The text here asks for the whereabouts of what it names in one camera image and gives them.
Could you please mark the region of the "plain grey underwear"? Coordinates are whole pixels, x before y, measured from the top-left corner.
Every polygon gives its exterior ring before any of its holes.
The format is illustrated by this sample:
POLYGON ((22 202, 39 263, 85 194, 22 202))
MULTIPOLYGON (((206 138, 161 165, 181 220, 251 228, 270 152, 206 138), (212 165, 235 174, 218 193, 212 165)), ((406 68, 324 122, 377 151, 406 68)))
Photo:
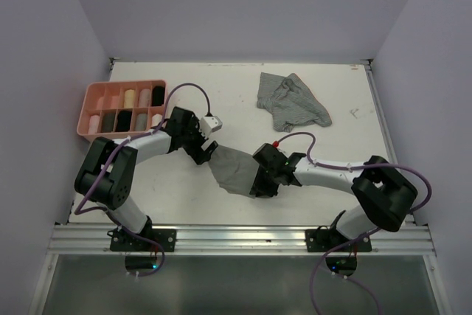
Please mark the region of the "plain grey underwear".
POLYGON ((220 188, 230 194, 252 197, 250 192, 259 168, 252 155, 219 145, 208 165, 220 188))

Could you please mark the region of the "beige navy-trimmed underwear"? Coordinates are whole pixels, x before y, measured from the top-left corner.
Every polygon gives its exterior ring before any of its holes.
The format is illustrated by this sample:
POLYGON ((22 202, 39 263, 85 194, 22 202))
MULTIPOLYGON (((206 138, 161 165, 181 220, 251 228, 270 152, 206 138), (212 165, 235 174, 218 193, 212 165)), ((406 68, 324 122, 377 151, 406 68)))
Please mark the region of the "beige navy-trimmed underwear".
POLYGON ((134 89, 127 89, 123 94, 123 108, 133 108, 136 91, 134 89))

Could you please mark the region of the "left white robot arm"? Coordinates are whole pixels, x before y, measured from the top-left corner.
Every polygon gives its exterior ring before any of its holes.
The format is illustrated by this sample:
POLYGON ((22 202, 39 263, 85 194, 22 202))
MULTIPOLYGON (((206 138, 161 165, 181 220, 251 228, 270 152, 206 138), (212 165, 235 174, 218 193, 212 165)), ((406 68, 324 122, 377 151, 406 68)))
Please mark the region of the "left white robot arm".
POLYGON ((127 241, 136 250, 146 250, 153 242, 152 221, 130 197, 136 166, 155 156, 183 149, 197 165, 208 162, 218 146, 203 148, 209 136, 223 123, 207 114, 202 118, 175 107, 170 118, 155 128, 126 139, 96 138, 79 169, 74 189, 83 196, 74 213, 102 210, 128 233, 127 241))

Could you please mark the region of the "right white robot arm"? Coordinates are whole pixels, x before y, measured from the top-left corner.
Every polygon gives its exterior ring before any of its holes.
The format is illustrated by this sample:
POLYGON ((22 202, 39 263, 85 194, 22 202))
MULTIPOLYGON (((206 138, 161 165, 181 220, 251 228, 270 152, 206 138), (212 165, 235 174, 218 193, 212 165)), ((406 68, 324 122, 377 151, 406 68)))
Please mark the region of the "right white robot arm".
POLYGON ((341 212, 328 233, 330 245, 340 251, 374 229, 398 231, 417 197, 416 187, 380 156, 357 165, 332 165, 312 162, 305 153, 286 156, 265 143, 252 158, 259 165, 251 188, 256 197, 273 197, 280 185, 325 187, 356 197, 358 206, 341 212))

